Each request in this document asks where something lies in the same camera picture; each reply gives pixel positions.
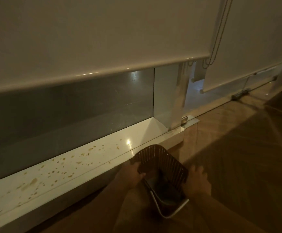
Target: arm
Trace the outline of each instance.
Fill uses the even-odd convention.
[[[192,166],[182,189],[186,196],[198,207],[209,228],[213,232],[253,232],[265,233],[253,223],[232,212],[211,197],[211,184],[202,166],[195,170]]]
[[[123,164],[115,179],[86,206],[86,211],[91,213],[84,219],[88,225],[86,232],[112,232],[127,192],[145,176],[138,173],[139,165],[140,162]]]

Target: white roller blind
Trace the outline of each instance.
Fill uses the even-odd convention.
[[[220,0],[0,0],[0,91],[209,55]]]
[[[282,0],[233,0],[204,91],[282,62]]]

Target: person's right hand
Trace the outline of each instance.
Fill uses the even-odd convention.
[[[204,167],[199,166],[195,170],[192,166],[189,170],[189,176],[186,182],[182,184],[182,190],[187,198],[193,198],[197,193],[205,193],[211,195],[211,184],[207,180],[207,173],[203,173]]]

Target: brown plastic basket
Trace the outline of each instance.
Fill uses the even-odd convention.
[[[189,201],[182,192],[188,170],[161,145],[151,145],[136,153],[132,162],[140,161],[139,172],[160,215],[171,218]]]

